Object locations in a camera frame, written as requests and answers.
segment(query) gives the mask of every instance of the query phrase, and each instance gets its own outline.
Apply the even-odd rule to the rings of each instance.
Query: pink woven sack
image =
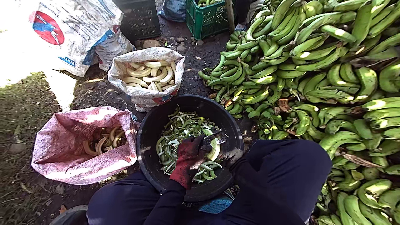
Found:
[[[110,177],[136,160],[136,134],[140,123],[129,110],[106,106],[54,113],[36,136],[32,167],[46,178],[86,185]],[[127,144],[93,157],[83,141],[93,140],[99,127],[121,126]]]

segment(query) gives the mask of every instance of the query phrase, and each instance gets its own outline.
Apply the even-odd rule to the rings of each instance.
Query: hand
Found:
[[[170,179],[180,183],[186,190],[190,190],[195,174],[190,170],[198,169],[204,161],[206,153],[212,149],[211,145],[201,146],[204,137],[205,135],[199,135],[196,138],[188,137],[178,145],[178,161]]]

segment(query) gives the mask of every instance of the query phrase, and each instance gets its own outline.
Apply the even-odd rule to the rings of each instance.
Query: wooden stick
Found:
[[[229,31],[232,33],[235,31],[235,21],[233,18],[232,0],[225,0],[226,2],[226,13],[228,15]]]

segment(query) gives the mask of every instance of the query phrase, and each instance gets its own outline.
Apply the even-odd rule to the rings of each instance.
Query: blue plastic bag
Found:
[[[175,22],[185,22],[186,18],[186,1],[185,0],[164,0],[162,10],[159,15]]]

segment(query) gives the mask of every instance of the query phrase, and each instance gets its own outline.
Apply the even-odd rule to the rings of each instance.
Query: dirt ground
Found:
[[[229,34],[223,33],[192,46],[191,34],[185,23],[169,22],[160,18],[162,36],[156,38],[161,45],[170,37],[185,39],[185,72],[179,94],[212,93],[198,77],[198,70],[218,63],[219,52],[225,49]],[[112,106],[129,109],[141,121],[145,113],[137,112],[129,96],[107,81],[107,73],[97,65],[89,68],[84,78],[76,79],[71,110],[94,106]],[[67,209],[87,204],[101,184],[70,185],[46,179],[31,166],[35,135],[53,113],[60,112],[55,95],[49,89],[45,74],[36,73],[17,84],[0,89],[0,101],[5,106],[0,116],[0,224],[49,224],[59,215],[61,205]],[[248,119],[238,121],[242,131],[251,126]],[[135,164],[130,171],[138,169]]]

